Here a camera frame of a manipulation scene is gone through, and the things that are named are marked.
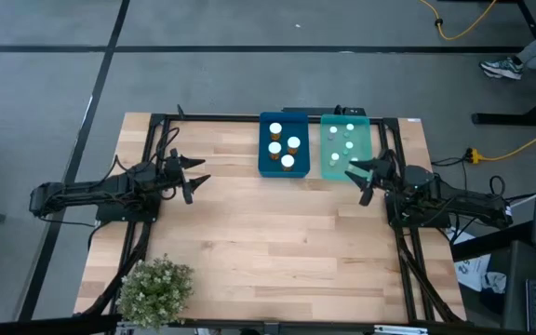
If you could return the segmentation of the teal plastic bin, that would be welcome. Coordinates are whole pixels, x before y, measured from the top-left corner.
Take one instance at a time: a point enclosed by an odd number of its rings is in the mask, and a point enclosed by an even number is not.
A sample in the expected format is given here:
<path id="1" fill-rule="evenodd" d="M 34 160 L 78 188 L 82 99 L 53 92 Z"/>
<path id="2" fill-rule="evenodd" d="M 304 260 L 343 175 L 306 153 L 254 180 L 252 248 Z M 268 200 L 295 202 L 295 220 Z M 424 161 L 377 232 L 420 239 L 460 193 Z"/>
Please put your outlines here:
<path id="1" fill-rule="evenodd" d="M 353 124 L 355 128 L 351 137 L 346 139 L 343 132 L 349 123 Z M 338 128 L 335 141 L 328 140 L 328 130 L 331 126 Z M 354 147 L 348 155 L 344 155 L 342 152 L 347 141 L 351 141 Z M 339 165 L 336 167 L 331 167 L 328 164 L 333 153 L 340 156 Z M 349 181 L 350 179 L 344 174 L 345 171 L 369 178 L 369 172 L 349 164 L 352 157 L 357 157 L 359 161 L 369 160 L 372 157 L 369 120 L 365 116 L 322 115 L 320 120 L 320 170 L 322 178 L 332 181 Z"/>

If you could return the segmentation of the black floor bar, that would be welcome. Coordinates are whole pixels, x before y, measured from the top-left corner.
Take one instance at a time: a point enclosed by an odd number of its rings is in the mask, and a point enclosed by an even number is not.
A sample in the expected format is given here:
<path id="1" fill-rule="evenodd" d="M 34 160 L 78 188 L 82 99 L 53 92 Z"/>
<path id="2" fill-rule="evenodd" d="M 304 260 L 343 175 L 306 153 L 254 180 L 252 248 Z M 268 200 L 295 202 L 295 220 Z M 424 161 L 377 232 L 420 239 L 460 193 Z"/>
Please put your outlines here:
<path id="1" fill-rule="evenodd" d="M 0 323 L 0 335 L 91 335 L 115 330 L 121 315 L 80 315 Z"/>

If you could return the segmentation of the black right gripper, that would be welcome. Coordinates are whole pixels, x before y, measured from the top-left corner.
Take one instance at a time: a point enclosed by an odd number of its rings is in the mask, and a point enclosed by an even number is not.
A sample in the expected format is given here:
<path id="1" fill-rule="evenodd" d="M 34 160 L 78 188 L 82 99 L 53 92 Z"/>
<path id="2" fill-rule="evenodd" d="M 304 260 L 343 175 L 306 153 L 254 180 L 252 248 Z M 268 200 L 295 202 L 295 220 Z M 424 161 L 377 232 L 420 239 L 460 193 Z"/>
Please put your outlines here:
<path id="1" fill-rule="evenodd" d="M 396 162 L 395 152 L 392 149 L 383 150 L 376 158 L 370 160 L 350 161 L 349 164 L 369 172 L 371 177 L 362 177 L 354 172 L 345 171 L 344 174 L 362 191 L 359 204 L 368 206 L 374 194 L 374 189 L 390 191 L 395 186 Z"/>

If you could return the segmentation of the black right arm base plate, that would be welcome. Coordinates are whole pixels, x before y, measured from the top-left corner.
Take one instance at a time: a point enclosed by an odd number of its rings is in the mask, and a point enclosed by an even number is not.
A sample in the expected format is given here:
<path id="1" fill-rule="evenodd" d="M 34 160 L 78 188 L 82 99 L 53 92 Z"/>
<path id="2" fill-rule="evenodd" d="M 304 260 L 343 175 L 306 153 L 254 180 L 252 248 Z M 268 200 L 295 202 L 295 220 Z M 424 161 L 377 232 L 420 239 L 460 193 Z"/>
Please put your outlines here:
<path id="1" fill-rule="evenodd" d="M 400 195 L 386 193 L 384 203 L 389 225 L 400 228 L 449 228 L 450 219 L 446 211 L 408 207 Z"/>

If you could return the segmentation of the green artificial potted plant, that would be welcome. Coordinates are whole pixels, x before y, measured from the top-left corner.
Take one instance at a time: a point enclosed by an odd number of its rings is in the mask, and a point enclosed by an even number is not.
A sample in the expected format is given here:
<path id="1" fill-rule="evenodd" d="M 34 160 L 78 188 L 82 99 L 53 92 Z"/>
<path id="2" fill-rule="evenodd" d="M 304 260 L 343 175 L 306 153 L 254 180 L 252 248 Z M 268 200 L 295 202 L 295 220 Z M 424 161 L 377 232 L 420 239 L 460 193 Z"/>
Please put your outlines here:
<path id="1" fill-rule="evenodd" d="M 171 261 L 167 254 L 137 261 L 121 278 L 117 310 L 139 328 L 159 330 L 165 324 L 181 323 L 180 314 L 194 294 L 193 275 L 193 268 Z"/>

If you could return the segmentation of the black aluminium table frame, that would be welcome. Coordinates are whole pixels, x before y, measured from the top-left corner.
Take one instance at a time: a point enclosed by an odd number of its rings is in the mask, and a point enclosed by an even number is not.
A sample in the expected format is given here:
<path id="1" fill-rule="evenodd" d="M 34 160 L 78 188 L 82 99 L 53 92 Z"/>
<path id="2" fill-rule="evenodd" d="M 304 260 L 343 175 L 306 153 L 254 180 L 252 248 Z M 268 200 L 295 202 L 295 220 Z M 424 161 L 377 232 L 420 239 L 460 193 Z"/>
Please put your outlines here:
<path id="1" fill-rule="evenodd" d="M 320 173 L 320 125 L 309 126 L 311 167 L 302 179 L 258 171 L 259 120 L 251 115 L 172 115 L 173 147 L 201 160 L 192 204 L 164 202 L 146 255 L 193 271 L 184 316 L 202 320 L 404 323 L 424 305 L 405 272 L 382 192 L 368 206 L 349 181 Z"/>

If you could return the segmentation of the white printed paper bag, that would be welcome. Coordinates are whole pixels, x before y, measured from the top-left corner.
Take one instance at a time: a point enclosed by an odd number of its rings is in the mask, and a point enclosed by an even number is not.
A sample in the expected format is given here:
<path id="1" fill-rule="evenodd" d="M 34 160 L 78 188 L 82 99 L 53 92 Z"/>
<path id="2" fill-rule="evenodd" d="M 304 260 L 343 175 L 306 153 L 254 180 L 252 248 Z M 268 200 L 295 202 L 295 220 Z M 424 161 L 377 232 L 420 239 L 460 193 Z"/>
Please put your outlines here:
<path id="1" fill-rule="evenodd" d="M 490 291 L 504 294 L 507 276 L 489 270 L 491 256 L 478 256 L 465 261 L 454 262 L 455 272 L 460 284 L 477 292 Z"/>

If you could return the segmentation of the black box under keyboard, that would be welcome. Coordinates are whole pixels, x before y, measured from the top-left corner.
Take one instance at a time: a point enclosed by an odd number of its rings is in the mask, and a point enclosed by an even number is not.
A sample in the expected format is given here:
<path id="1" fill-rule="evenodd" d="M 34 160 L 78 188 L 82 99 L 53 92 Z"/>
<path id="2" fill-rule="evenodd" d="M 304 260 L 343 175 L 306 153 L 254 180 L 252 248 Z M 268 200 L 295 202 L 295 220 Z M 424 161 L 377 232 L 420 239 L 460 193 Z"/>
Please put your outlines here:
<path id="1" fill-rule="evenodd" d="M 502 327 L 527 329 L 526 281 L 536 280 L 536 248 L 520 241 L 510 247 Z"/>

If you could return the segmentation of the dark blue plastic bin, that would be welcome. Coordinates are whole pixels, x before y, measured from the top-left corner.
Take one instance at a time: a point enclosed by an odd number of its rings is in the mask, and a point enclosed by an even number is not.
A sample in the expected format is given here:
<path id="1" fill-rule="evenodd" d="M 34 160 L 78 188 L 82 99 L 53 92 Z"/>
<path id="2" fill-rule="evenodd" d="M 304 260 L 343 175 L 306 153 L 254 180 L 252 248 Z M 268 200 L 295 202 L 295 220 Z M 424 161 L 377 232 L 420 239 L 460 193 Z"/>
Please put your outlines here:
<path id="1" fill-rule="evenodd" d="M 282 146 L 280 158 L 272 160 L 268 146 L 272 142 L 269 125 L 273 122 L 282 125 L 282 133 L 278 142 Z M 291 171 L 281 168 L 280 159 L 289 154 L 287 141 L 289 137 L 298 137 L 301 145 L 298 152 L 293 155 L 295 164 Z M 260 115 L 259 142 L 258 142 L 258 171 L 264 178 L 304 178 L 310 171 L 311 158 L 309 147 L 309 120 L 306 114 L 265 112 Z"/>

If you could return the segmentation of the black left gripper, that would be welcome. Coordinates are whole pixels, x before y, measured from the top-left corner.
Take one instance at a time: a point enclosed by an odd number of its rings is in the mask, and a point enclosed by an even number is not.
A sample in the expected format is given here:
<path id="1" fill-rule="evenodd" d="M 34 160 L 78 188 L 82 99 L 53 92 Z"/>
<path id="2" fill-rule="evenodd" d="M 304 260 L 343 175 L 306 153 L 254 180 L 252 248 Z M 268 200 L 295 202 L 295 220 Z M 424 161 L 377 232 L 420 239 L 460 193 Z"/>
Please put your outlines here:
<path id="1" fill-rule="evenodd" d="M 210 178 L 210 175 L 203 175 L 187 181 L 184 175 L 184 170 L 200 166 L 205 162 L 205 159 L 187 158 L 182 154 L 178 154 L 176 148 L 173 148 L 169 151 L 169 156 L 165 161 L 164 173 L 169 182 L 169 186 L 180 186 L 184 201 L 188 205 L 193 203 L 192 192 L 194 192 L 199 186 L 207 181 Z"/>

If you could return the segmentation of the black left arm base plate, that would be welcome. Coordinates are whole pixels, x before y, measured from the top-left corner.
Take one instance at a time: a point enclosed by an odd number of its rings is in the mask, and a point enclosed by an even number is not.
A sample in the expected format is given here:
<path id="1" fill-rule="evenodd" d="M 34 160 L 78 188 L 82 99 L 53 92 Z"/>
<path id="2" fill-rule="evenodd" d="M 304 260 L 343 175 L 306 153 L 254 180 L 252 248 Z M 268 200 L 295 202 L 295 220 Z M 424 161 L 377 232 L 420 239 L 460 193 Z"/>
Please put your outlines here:
<path id="1" fill-rule="evenodd" d="M 141 191 L 93 191 L 89 204 L 98 207 L 99 221 L 153 221 L 159 211 L 160 196 Z"/>

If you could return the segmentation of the person's shoe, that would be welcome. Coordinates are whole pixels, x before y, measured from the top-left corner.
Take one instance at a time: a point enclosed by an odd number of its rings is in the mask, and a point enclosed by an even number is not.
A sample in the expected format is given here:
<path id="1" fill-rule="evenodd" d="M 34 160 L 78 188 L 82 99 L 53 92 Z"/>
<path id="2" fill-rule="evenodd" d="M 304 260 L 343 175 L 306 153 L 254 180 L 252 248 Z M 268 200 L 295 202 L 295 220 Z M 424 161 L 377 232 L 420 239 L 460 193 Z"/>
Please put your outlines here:
<path id="1" fill-rule="evenodd" d="M 478 66 L 489 77 L 512 80 L 520 80 L 524 70 L 524 64 L 512 57 L 496 61 L 481 61 Z"/>

